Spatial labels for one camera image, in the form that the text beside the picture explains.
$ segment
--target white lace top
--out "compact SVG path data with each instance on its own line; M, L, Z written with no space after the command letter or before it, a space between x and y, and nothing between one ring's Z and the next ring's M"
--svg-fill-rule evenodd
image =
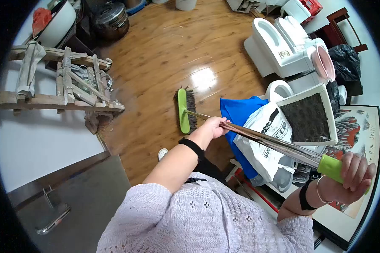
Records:
M107 225L97 253L313 252L312 219L277 223L248 200L204 174L175 194L158 184L133 186Z

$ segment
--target green broom head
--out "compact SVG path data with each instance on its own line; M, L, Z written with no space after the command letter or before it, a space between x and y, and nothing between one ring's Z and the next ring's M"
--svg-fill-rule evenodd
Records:
M196 111L193 91L180 88L177 91L177 104L179 107L180 129L184 134L191 134L197 129L197 119L195 116L187 114L185 110Z

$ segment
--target white shoe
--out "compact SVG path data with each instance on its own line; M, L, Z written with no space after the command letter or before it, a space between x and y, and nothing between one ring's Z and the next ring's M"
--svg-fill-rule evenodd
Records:
M167 149L161 149L159 150L159 153L157 154L157 157L159 158L159 161L167 154Z

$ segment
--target white bowl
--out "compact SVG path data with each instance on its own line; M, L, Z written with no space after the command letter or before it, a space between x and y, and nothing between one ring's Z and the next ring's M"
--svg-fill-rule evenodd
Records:
M42 33L36 39L43 47L56 47L68 33L76 19L76 12L69 1L51 19Z

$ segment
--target stainless steel broom handle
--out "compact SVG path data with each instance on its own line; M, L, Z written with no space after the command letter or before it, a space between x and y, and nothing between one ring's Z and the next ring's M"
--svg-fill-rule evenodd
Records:
M204 120L211 118L210 116L200 113L194 113L189 110L185 110L184 112ZM229 122L221 123L220 127L222 127L223 129L233 131L234 133L237 133L245 138L248 138L259 144L267 146L268 148L274 149L284 155L287 155L297 160L302 164L314 168L318 168L319 166L319 161L321 160L322 155L314 151Z

